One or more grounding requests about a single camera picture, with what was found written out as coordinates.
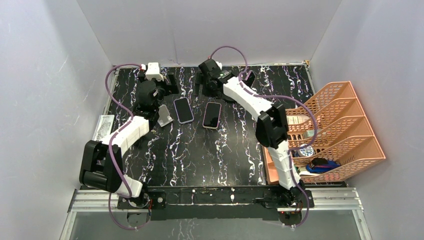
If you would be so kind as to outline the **phone with pink case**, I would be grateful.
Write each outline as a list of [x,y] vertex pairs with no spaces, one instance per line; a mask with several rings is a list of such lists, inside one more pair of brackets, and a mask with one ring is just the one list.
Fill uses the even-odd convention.
[[222,105],[217,102],[208,102],[206,104],[203,116],[202,126],[205,129],[216,130],[219,127]]

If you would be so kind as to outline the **phone with purple clear case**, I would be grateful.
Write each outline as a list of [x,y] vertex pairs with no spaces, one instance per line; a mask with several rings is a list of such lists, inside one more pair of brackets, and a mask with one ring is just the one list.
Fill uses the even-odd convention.
[[255,81],[255,79],[256,79],[255,73],[252,70],[249,70],[247,72],[247,74],[246,74],[245,79],[244,79],[243,82],[245,83],[246,86],[248,86],[249,88],[251,88],[252,85],[253,85],[253,83],[254,83],[254,81]]

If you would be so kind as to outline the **black round phone stand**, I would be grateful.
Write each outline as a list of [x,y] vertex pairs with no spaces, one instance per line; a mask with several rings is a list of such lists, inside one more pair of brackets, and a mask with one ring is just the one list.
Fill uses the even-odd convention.
[[223,89],[221,93],[219,94],[220,99],[224,100],[227,103],[236,103],[237,101],[234,100],[231,96],[227,95],[225,93],[225,90]]

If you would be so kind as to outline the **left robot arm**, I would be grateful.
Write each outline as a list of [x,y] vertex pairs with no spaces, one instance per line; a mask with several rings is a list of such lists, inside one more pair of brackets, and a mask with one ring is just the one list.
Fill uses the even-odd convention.
[[164,127],[173,121],[168,108],[162,103],[169,95],[179,93],[173,73],[165,77],[140,72],[139,92],[130,111],[130,118],[116,131],[101,140],[85,144],[79,173],[79,182],[87,187],[115,193],[127,198],[137,208],[149,203],[144,184],[123,173],[123,156],[156,125]]

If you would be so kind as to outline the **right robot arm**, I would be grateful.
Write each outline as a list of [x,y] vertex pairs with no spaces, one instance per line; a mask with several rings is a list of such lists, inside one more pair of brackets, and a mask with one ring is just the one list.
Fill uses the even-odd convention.
[[256,139],[267,149],[277,172],[278,183],[283,188],[275,202],[295,207],[302,199],[301,178],[290,158],[289,124],[285,107],[259,97],[251,89],[255,80],[252,71],[248,72],[247,81],[244,82],[212,58],[198,67],[200,73],[196,85],[202,86],[203,95],[236,102],[251,114],[256,122]]

